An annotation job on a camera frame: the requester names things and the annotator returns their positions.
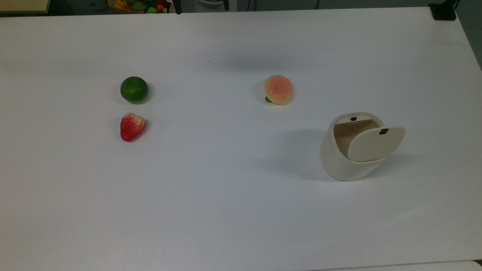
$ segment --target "green leaf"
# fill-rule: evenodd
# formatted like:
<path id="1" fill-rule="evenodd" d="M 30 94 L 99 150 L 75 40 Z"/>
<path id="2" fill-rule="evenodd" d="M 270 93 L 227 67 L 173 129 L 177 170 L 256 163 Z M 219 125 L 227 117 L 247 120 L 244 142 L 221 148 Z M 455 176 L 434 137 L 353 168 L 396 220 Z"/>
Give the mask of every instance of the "green leaf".
<path id="1" fill-rule="evenodd" d="M 141 2 L 135 2 L 134 4 L 132 4 L 131 8 L 135 11 L 139 11 L 145 9 L 146 5 Z"/>
<path id="2" fill-rule="evenodd" d="M 157 13 L 157 10 L 155 8 L 149 8 L 146 13 L 154 14 Z"/>

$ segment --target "black object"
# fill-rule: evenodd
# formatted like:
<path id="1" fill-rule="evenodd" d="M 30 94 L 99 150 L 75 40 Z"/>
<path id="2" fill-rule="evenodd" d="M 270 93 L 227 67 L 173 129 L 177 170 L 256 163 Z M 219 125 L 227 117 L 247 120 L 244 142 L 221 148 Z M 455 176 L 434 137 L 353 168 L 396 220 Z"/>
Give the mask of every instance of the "black object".
<path id="1" fill-rule="evenodd" d="M 432 16 L 437 21 L 455 21 L 457 15 L 455 14 L 455 2 L 460 0 L 445 0 L 442 4 L 429 4 Z"/>
<path id="2" fill-rule="evenodd" d="M 181 0 L 173 0 L 174 8 L 176 9 L 177 14 L 182 13 L 182 7 L 181 7 Z"/>

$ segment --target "fake fruit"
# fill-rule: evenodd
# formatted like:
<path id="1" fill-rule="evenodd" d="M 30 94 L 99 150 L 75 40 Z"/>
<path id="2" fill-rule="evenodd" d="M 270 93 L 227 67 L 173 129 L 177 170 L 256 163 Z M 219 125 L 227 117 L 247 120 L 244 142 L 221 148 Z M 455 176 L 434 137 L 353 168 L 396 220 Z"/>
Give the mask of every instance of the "fake fruit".
<path id="1" fill-rule="evenodd" d="M 282 75 L 273 75 L 266 79 L 265 92 L 267 102 L 284 105 L 293 96 L 293 85 L 288 78 Z"/>
<path id="2" fill-rule="evenodd" d="M 122 97 L 134 104 L 142 102 L 148 93 L 149 88 L 146 81 L 137 76 L 126 78 L 122 82 L 122 85 L 120 85 L 120 94 Z"/>
<path id="3" fill-rule="evenodd" d="M 120 121 L 120 137 L 124 141 L 132 141 L 138 137 L 146 127 L 146 119 L 136 114 L 127 113 Z"/>

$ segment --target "white container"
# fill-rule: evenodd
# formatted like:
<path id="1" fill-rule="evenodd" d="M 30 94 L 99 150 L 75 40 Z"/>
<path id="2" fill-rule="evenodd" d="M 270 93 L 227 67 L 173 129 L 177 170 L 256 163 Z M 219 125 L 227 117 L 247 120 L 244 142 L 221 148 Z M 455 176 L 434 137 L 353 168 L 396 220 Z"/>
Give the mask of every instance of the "white container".
<path id="1" fill-rule="evenodd" d="M 341 115 L 332 121 L 321 143 L 321 162 L 335 179 L 358 179 L 384 162 L 404 136 L 403 127 L 384 127 L 373 114 Z"/>

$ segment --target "white table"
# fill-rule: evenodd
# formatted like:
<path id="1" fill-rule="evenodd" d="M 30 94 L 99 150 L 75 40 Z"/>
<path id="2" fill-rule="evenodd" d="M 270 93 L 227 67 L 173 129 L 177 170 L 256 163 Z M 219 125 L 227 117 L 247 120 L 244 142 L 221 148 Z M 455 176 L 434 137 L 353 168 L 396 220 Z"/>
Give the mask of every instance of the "white table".
<path id="1" fill-rule="evenodd" d="M 0 18 L 0 37 L 2 270 L 482 258 L 482 73 L 458 20 L 429 8 Z M 286 106 L 264 101 L 273 74 L 294 84 Z M 119 93 L 133 75 L 151 87 L 141 105 Z M 366 178 L 336 181 L 319 147 L 353 111 L 407 133 Z M 132 143 L 127 112 L 148 120 Z"/>

